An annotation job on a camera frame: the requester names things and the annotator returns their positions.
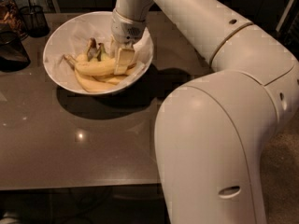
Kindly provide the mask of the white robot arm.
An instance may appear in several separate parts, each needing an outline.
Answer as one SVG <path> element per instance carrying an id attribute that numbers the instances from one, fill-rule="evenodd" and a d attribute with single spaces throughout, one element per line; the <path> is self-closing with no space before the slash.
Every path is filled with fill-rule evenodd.
<path id="1" fill-rule="evenodd" d="M 267 224 L 261 154 L 298 109 L 299 62 L 217 0 L 117 0 L 112 34 L 119 45 L 140 40 L 151 5 L 212 70 L 173 90 L 155 121 L 171 224 Z"/>

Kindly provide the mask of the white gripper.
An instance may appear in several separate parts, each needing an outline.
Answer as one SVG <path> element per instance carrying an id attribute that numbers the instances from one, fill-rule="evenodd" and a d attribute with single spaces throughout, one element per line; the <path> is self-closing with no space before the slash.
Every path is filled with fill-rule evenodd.
<path id="1" fill-rule="evenodd" d="M 132 21 L 123 17 L 116 9 L 112 12 L 109 56 L 115 58 L 115 75 L 122 75 L 128 69 L 135 56 L 133 48 L 121 48 L 121 44 L 137 43 L 146 28 L 144 21 Z"/>

